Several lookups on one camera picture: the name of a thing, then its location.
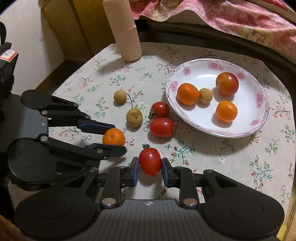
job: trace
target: red cherry tomato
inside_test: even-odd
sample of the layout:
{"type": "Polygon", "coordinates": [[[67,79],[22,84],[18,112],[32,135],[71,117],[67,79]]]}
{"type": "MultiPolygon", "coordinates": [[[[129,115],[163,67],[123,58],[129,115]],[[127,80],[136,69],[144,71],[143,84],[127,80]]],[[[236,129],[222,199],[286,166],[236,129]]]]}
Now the red cherry tomato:
{"type": "Polygon", "coordinates": [[[155,177],[161,170],[161,157],[155,148],[143,145],[143,150],[139,155],[139,163],[143,172],[151,177],[155,177]]]}
{"type": "Polygon", "coordinates": [[[151,106],[149,119],[153,118],[167,118],[170,114],[170,107],[167,103],[159,101],[151,106]]]}
{"type": "Polygon", "coordinates": [[[239,81],[232,73],[223,72],[216,78],[216,87],[222,95],[232,96],[239,89],[239,81]]]}
{"type": "Polygon", "coordinates": [[[150,123],[150,132],[157,137],[170,137],[173,134],[174,123],[169,118],[158,118],[150,123]]]}

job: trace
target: pink fabric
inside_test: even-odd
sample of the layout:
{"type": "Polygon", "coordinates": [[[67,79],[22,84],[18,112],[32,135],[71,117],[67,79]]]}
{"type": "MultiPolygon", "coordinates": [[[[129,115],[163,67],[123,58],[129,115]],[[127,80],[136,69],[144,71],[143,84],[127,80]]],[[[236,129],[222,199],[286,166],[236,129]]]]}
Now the pink fabric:
{"type": "MultiPolygon", "coordinates": [[[[265,0],[288,9],[280,0],[265,0]]],[[[163,22],[184,10],[194,11],[209,26],[265,45],[296,59],[296,26],[264,7],[243,0],[143,0],[131,3],[140,15],[163,22]]]]}

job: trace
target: tomato stem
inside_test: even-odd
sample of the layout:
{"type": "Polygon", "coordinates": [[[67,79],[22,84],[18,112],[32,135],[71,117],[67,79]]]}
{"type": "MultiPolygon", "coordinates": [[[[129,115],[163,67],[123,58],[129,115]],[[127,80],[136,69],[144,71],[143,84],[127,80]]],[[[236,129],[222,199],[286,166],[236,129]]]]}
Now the tomato stem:
{"type": "Polygon", "coordinates": [[[154,119],[155,116],[156,116],[155,109],[150,109],[150,113],[149,113],[148,118],[149,118],[149,119],[154,119]]]}
{"type": "Polygon", "coordinates": [[[142,146],[143,146],[143,149],[146,149],[146,148],[149,148],[150,147],[149,144],[142,144],[142,146]]]}

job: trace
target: mandarin orange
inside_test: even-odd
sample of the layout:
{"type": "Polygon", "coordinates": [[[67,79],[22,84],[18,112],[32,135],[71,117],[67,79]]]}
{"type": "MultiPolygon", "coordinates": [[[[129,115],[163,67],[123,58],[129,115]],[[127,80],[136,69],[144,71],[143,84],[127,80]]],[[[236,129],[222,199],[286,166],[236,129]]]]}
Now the mandarin orange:
{"type": "Polygon", "coordinates": [[[195,104],[199,97],[198,89],[189,83],[181,84],[177,90],[177,99],[186,106],[195,104]]]}
{"type": "Polygon", "coordinates": [[[222,122],[232,122],[237,116],[237,107],[235,104],[223,100],[217,105],[215,114],[222,122]]]}
{"type": "Polygon", "coordinates": [[[103,135],[103,144],[124,146],[125,143],[124,134],[117,128],[111,128],[103,135]]]}

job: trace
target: white wall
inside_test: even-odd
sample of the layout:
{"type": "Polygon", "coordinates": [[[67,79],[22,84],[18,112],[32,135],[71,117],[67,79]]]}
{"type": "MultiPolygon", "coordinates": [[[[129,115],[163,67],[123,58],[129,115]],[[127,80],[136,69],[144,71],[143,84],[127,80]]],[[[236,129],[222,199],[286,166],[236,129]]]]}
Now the white wall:
{"type": "Polygon", "coordinates": [[[19,53],[12,93],[35,89],[64,61],[38,0],[16,0],[0,15],[0,21],[7,29],[6,41],[19,53]]]}

